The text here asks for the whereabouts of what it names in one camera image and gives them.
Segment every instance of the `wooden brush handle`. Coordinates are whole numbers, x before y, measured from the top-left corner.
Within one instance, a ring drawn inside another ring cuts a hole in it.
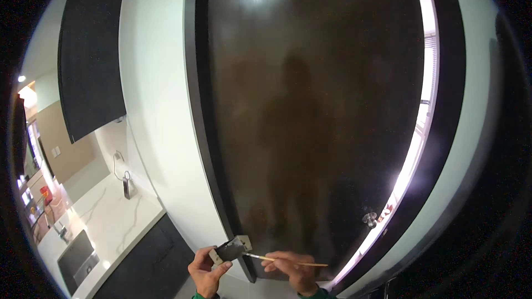
[[[266,256],[259,256],[259,259],[261,260],[268,260],[268,261],[275,261],[275,259],[272,259],[271,257]],[[325,263],[307,263],[307,262],[295,262],[292,261],[295,264],[299,264],[300,266],[309,266],[309,267],[329,267],[329,264]]]

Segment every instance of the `dark wooden door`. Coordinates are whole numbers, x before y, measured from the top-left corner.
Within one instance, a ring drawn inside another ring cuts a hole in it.
[[[209,0],[214,121],[254,251],[332,276],[380,214],[416,125],[419,0]],[[265,275],[254,261],[259,277]]]

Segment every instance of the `lower cabinet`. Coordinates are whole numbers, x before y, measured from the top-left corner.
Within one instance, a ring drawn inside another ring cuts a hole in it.
[[[150,229],[103,283],[94,298],[171,298],[188,278],[194,260],[168,215]]]

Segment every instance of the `kitchen counter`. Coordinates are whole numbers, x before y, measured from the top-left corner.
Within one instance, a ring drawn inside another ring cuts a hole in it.
[[[127,200],[122,181],[110,174],[82,196],[58,221],[72,240],[84,229],[99,257],[99,263],[70,296],[57,260],[67,244],[52,229],[37,246],[53,278],[67,297],[92,298],[131,249],[164,215],[157,199],[139,190]]]

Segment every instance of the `upper cabinet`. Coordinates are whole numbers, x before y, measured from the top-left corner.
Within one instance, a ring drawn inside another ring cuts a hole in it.
[[[126,114],[118,55],[122,0],[67,0],[58,46],[61,107],[76,142]]]

